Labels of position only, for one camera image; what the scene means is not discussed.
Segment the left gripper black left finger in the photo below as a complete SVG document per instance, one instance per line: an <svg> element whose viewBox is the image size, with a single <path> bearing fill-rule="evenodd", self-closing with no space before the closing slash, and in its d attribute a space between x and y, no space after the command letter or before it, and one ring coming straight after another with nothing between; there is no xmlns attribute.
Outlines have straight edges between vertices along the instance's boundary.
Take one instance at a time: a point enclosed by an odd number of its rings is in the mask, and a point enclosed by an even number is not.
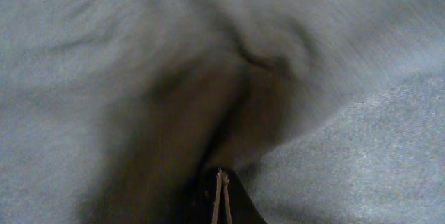
<svg viewBox="0 0 445 224"><path fill-rule="evenodd" d="M191 204L191 224L218 224L222 193L222 169L211 168L200 176Z"/></svg>

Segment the black t-shirt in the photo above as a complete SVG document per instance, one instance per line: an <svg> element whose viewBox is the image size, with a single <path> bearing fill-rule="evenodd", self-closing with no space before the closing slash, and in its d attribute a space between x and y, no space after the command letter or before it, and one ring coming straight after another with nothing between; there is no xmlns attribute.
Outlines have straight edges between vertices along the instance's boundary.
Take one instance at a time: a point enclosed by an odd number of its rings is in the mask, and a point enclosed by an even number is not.
<svg viewBox="0 0 445 224"><path fill-rule="evenodd" d="M1 222L444 222L444 0L1 0Z"/></svg>

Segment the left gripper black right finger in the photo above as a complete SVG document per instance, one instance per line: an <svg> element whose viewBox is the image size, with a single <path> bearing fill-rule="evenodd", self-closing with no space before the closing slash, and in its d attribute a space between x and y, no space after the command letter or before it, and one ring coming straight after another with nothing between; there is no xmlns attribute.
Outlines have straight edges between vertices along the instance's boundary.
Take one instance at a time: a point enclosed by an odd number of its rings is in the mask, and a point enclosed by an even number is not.
<svg viewBox="0 0 445 224"><path fill-rule="evenodd" d="M222 171L222 207L225 224L267 224L232 170Z"/></svg>

